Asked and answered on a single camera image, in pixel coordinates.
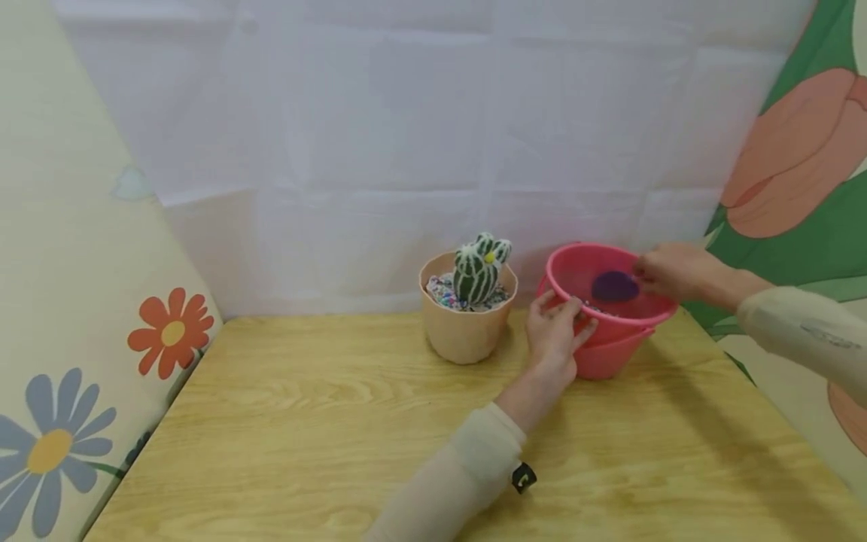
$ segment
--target sleeve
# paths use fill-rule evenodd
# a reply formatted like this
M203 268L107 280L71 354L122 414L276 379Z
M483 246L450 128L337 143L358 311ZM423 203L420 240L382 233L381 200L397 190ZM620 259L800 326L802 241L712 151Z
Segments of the sleeve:
M786 286L749 297L737 318L761 348L827 378L867 408L867 323L843 305Z
M509 485L526 435L496 404L474 410L451 440L392 497L365 542L440 542Z

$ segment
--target purple sponge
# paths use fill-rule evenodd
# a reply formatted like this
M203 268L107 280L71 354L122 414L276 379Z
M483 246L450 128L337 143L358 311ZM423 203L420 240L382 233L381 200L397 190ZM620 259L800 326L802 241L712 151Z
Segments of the purple sponge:
M607 271L593 281L591 295L605 303L625 303L641 293L638 283L623 271Z

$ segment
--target cactus toy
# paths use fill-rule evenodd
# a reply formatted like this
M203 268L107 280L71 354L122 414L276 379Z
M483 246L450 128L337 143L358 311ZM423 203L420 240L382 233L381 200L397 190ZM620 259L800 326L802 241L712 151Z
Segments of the cactus toy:
M454 294L468 307L484 303L493 294L499 271L512 253L512 243L480 233L454 253Z

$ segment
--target left hand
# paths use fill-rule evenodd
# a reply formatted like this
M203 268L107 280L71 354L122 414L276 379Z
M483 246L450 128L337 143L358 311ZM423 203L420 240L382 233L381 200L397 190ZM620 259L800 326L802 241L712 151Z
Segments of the left hand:
M566 303L545 310L544 307L554 296L555 292L548 290L530 305L526 324L530 365L547 375L572 382L577 371L572 355L590 339L598 321L591 318L576 335L575 320L585 317L581 313L581 300L573 297Z

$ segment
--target beige plant pot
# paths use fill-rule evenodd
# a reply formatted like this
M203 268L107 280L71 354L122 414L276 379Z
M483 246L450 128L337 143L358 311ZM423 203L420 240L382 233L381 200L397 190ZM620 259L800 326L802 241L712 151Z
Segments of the beige plant pot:
M497 347L505 329L509 311L518 291L518 277L508 265L503 265L499 282L509 298L499 307L486 312L458 312L434 301L427 294L427 280L454 270L454 252L440 254L421 268L421 319L427 338L436 353L458 365L469 365L488 357Z

